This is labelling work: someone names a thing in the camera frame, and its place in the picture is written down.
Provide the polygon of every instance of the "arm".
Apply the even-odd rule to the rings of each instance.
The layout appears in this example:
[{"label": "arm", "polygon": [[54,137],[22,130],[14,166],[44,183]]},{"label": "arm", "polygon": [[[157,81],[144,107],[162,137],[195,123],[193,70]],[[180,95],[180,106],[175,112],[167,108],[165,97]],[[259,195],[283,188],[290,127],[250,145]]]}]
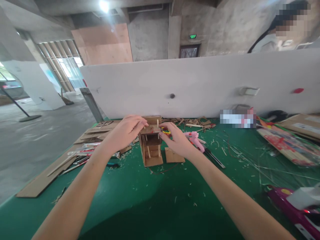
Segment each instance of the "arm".
[{"label": "arm", "polygon": [[148,126],[145,119],[129,115],[110,132],[41,224],[33,240],[78,238],[109,159],[128,146],[144,126]]},{"label": "arm", "polygon": [[169,148],[187,158],[199,170],[245,239],[294,239],[269,213],[193,147],[176,125],[163,123],[160,127],[170,130],[173,140],[165,134],[160,134],[161,138]]}]

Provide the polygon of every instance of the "pink glue gun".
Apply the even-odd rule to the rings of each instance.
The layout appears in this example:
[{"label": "pink glue gun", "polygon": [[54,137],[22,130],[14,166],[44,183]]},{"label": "pink glue gun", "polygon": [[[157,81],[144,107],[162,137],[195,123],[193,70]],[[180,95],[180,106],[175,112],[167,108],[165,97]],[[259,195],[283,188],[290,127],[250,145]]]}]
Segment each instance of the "pink glue gun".
[{"label": "pink glue gun", "polygon": [[184,135],[186,135],[187,138],[190,138],[190,142],[192,144],[196,145],[196,147],[200,150],[200,152],[204,153],[204,147],[198,140],[199,133],[197,133],[197,132],[186,132],[186,133],[184,133]]}]

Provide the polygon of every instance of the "cardboard house model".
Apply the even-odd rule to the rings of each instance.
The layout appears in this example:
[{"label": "cardboard house model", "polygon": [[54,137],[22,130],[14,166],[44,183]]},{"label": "cardboard house model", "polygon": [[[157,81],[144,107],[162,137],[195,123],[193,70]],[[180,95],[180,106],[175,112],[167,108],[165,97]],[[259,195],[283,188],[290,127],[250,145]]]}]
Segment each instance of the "cardboard house model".
[{"label": "cardboard house model", "polygon": [[145,167],[151,167],[163,164],[161,155],[162,139],[159,136],[161,128],[161,116],[143,117],[147,120],[149,126],[144,127],[139,133],[139,142],[142,152],[143,164]]}]

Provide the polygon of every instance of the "concrete floor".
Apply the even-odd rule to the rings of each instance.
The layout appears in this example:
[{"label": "concrete floor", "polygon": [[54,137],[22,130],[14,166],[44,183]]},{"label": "concrete floor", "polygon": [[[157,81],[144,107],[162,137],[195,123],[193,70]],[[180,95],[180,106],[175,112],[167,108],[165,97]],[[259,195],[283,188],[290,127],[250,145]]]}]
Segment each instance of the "concrete floor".
[{"label": "concrete floor", "polygon": [[54,111],[41,111],[28,99],[19,100],[29,115],[42,117],[29,122],[14,104],[0,106],[0,204],[50,165],[95,119],[80,93],[69,95],[75,104]]}]

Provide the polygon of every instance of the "white column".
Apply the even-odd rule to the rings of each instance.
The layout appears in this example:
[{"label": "white column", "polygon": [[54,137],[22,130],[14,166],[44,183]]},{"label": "white column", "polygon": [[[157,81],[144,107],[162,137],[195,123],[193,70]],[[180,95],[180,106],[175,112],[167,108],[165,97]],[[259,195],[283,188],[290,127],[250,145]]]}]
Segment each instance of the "white column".
[{"label": "white column", "polygon": [[65,106],[1,7],[0,23],[0,62],[19,78],[38,108],[54,110]]}]

